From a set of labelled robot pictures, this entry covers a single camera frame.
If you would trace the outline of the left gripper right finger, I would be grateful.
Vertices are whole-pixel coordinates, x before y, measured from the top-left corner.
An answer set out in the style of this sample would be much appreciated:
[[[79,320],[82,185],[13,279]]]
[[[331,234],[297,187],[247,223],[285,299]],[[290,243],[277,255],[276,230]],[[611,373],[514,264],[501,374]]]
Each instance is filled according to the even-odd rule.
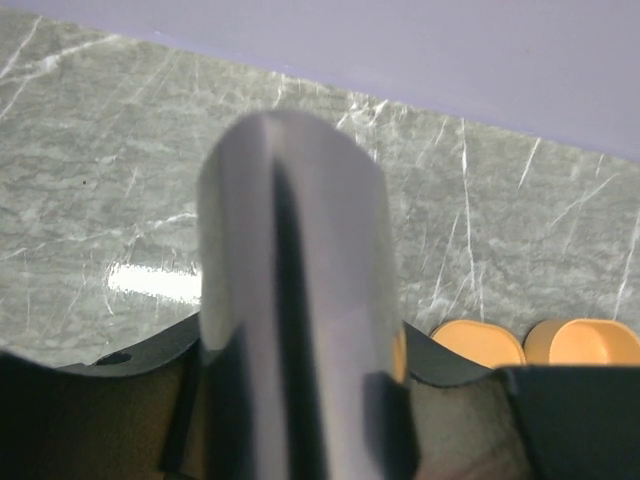
[[[373,451],[387,479],[636,479],[639,370],[630,366],[481,367],[412,326],[408,373],[462,401],[457,418],[420,428],[410,390],[367,378]]]

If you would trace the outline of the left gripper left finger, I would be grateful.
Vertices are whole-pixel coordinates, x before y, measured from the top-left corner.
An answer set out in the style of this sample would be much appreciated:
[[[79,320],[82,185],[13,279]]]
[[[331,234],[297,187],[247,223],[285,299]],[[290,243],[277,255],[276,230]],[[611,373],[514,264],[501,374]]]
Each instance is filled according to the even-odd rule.
[[[186,452],[198,340],[192,315],[89,365],[2,352],[2,478],[197,478]]]

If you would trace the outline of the metal serving tongs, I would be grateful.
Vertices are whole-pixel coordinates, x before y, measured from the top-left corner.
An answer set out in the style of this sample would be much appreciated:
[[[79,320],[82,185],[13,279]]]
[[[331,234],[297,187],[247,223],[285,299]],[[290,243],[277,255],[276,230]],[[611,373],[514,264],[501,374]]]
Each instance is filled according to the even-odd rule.
[[[208,479],[410,479],[380,167],[312,115],[242,117],[197,185]]]

